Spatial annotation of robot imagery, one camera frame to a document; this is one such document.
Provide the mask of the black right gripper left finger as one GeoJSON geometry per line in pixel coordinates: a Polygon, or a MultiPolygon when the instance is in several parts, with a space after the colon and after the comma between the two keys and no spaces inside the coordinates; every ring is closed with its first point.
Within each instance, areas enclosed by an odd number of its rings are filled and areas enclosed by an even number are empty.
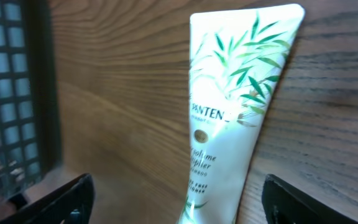
{"type": "Polygon", "coordinates": [[[24,194],[11,197],[16,213],[0,224],[88,224],[94,198],[91,174],[81,174],[32,204],[24,194]]]}

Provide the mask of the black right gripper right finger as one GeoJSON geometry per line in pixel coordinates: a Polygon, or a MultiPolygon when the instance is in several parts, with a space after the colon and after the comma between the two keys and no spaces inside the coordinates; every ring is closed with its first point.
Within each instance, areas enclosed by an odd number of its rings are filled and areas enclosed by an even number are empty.
{"type": "Polygon", "coordinates": [[[273,174],[265,177],[262,205],[268,224],[358,224],[273,174]]]}

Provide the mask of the white cosmetic tube gold cap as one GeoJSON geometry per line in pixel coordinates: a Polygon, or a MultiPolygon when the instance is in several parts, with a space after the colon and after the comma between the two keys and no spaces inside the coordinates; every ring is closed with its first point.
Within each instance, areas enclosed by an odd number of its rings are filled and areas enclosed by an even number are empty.
{"type": "Polygon", "coordinates": [[[253,150],[305,10],[190,16],[190,175],[179,223],[234,223],[253,150]]]}

